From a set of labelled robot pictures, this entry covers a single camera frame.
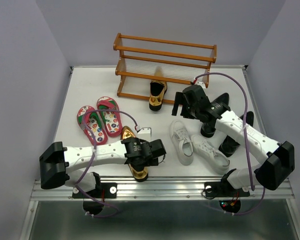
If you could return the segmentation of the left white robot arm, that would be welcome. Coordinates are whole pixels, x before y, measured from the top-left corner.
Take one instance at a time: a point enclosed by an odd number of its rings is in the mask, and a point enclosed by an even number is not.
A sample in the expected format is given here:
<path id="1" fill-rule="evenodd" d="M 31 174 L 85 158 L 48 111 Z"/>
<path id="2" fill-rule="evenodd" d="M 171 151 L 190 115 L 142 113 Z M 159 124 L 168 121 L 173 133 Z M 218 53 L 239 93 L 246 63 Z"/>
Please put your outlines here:
<path id="1" fill-rule="evenodd" d="M 166 155 L 160 139 L 148 142 L 130 137 L 96 147 L 63 146 L 61 141 L 52 143 L 39 157 L 40 186 L 43 190 L 62 186 L 77 189 L 75 198 L 116 198 L 110 189 L 115 184 L 103 184 L 100 175 L 89 168 L 101 165 L 129 165 L 136 171 L 158 166 L 159 158 Z"/>

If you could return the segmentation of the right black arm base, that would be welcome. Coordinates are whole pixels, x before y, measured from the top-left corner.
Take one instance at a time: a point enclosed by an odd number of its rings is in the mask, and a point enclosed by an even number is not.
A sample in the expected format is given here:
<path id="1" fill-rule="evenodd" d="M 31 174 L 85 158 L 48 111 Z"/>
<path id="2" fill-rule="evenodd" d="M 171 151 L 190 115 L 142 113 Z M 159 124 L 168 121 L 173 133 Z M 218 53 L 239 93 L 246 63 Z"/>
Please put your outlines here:
<path id="1" fill-rule="evenodd" d="M 242 205 L 240 197 L 249 197 L 250 191 L 249 188 L 234 189 L 228 182 L 228 177 L 235 170 L 236 168 L 223 175 L 220 181 L 205 182 L 204 188 L 201 191 L 201 196 L 207 200 L 223 198 L 223 200 L 219 200 L 221 210 L 232 215 L 240 215 L 239 211 Z"/>

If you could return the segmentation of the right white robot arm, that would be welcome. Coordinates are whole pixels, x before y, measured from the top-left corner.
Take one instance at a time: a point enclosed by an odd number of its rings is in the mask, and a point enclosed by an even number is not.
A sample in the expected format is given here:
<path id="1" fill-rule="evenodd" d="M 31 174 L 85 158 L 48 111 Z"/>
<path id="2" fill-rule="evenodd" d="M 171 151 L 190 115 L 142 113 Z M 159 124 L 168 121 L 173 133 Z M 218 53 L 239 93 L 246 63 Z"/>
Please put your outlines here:
<path id="1" fill-rule="evenodd" d="M 253 168 L 233 169 L 220 181 L 221 192 L 232 195 L 238 189 L 249 185 L 261 185 L 267 190 L 276 190 L 295 169 L 295 148 L 285 141 L 280 143 L 268 138 L 235 114 L 226 103 L 228 95 L 222 94 L 210 101 L 204 89 L 191 85 L 176 92 L 172 115 L 177 115 L 182 106 L 181 116 L 196 119 L 203 124 L 226 134 L 253 155 L 258 165 Z"/>

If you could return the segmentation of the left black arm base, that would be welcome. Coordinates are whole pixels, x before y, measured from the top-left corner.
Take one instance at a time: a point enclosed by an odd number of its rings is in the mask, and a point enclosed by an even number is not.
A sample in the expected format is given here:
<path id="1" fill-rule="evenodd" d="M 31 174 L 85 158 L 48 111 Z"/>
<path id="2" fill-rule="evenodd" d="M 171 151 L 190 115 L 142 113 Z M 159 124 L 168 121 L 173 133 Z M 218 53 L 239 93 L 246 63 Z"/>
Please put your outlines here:
<path id="1" fill-rule="evenodd" d="M 73 188 L 72 198 L 83 200 L 82 208 L 86 216 L 91 218 L 109 218 L 117 215 L 119 209 L 106 203 L 106 199 L 116 199 L 118 185 L 116 182 L 101 182 L 100 176 L 93 172 L 95 178 L 94 188 L 83 191 L 81 188 Z"/>

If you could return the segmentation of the pink sandal outer left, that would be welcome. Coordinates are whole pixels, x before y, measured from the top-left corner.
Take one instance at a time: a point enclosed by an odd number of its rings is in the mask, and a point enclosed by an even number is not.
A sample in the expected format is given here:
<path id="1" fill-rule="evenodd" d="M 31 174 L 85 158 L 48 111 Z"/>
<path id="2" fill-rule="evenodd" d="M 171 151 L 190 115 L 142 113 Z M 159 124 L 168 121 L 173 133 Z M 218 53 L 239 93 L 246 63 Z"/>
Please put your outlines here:
<path id="1" fill-rule="evenodd" d="M 108 137 L 94 110 L 90 105 L 82 106 L 77 113 L 77 123 L 92 145 L 104 145 Z"/>

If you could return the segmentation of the pink sandal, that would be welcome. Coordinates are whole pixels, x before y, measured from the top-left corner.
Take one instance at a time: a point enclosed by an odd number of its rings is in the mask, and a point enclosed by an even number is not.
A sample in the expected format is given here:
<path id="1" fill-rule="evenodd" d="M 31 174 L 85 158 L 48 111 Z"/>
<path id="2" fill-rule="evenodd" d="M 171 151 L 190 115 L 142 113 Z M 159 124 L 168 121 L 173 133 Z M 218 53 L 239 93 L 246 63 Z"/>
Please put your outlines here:
<path id="1" fill-rule="evenodd" d="M 108 137 L 94 110 L 90 105 L 82 106 L 77 113 L 77 123 L 92 145 L 104 145 Z"/>
<path id="2" fill-rule="evenodd" d="M 98 110 L 102 110 L 100 116 L 108 136 L 118 137 L 122 133 L 123 125 L 117 102 L 111 97 L 102 96 L 97 100 L 96 106 Z"/>

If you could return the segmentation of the orange wooden shoe shelf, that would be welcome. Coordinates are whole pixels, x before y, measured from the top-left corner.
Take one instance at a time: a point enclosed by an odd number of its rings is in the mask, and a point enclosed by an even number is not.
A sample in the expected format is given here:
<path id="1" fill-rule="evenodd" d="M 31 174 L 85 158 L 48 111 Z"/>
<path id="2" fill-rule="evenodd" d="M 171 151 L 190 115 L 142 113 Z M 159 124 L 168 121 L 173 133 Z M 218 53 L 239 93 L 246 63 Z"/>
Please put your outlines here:
<path id="1" fill-rule="evenodd" d="M 148 101 L 149 95 L 125 93 L 127 78 L 190 85 L 195 74 L 207 74 L 217 60 L 217 45 L 182 42 L 118 33 L 113 50 L 119 52 L 115 75 L 120 77 L 117 96 Z M 162 104 L 173 104 L 166 99 Z"/>

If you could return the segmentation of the white sneaker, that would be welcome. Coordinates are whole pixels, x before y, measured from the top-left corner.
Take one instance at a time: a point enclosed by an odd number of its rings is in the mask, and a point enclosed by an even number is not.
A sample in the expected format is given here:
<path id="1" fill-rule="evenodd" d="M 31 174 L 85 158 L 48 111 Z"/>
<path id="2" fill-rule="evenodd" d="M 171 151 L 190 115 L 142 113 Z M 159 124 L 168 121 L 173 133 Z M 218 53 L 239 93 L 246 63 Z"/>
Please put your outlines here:
<path id="1" fill-rule="evenodd" d="M 189 166 L 194 160 L 194 148 L 184 123 L 174 120 L 170 124 L 169 135 L 179 162 L 184 166 Z"/>
<path id="2" fill-rule="evenodd" d="M 220 150 L 215 147 L 203 136 L 192 135 L 190 137 L 194 152 L 204 159 L 214 172 L 224 175 L 230 168 L 230 160 Z"/>

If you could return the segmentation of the aluminium front rail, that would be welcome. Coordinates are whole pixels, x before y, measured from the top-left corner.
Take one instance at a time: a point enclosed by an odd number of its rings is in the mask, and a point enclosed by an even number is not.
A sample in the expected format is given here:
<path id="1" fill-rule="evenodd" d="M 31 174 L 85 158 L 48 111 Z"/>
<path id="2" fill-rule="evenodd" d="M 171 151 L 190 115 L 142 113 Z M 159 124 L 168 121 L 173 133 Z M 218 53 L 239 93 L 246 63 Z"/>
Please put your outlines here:
<path id="1" fill-rule="evenodd" d="M 204 200 L 201 192 L 207 182 L 218 182 L 216 177 L 149 177 L 137 182 L 133 177 L 102 177 L 105 183 L 117 183 L 116 201 L 181 201 Z M 39 181 L 34 182 L 30 199 L 32 201 L 72 201 L 73 189 L 61 186 L 41 189 Z"/>

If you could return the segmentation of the white sneaker right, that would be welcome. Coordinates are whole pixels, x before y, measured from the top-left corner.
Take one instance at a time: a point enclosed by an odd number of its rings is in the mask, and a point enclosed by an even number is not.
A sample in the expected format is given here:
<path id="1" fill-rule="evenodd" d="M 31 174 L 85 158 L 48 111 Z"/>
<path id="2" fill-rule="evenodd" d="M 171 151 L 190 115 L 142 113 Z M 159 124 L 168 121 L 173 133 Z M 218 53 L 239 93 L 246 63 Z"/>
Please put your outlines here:
<path id="1" fill-rule="evenodd" d="M 220 150 L 215 147 L 203 136 L 192 135 L 190 137 L 194 152 L 204 159 L 214 172 L 224 175 L 230 168 L 230 160 Z"/>

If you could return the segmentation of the pink sandal inner right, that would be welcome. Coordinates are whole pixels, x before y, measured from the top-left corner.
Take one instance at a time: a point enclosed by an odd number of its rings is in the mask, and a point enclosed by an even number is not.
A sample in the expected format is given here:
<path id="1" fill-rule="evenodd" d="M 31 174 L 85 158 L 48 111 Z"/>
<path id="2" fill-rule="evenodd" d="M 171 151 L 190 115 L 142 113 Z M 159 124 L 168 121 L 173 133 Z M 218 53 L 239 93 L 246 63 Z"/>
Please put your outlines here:
<path id="1" fill-rule="evenodd" d="M 108 136 L 118 137 L 122 133 L 123 125 L 117 102 L 111 97 L 102 96 L 97 100 L 96 106 L 98 110 L 102 110 L 100 116 Z"/>

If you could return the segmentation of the white sneaker left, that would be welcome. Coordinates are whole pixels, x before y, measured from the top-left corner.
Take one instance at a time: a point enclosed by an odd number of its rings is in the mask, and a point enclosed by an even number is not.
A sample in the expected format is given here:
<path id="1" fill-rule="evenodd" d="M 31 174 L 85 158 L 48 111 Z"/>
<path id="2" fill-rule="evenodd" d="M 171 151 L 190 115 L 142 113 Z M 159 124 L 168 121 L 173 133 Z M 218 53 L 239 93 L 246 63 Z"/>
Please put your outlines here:
<path id="1" fill-rule="evenodd" d="M 170 124 L 169 135 L 179 162 L 184 166 L 189 166 L 194 160 L 194 148 L 184 123 L 174 120 Z"/>

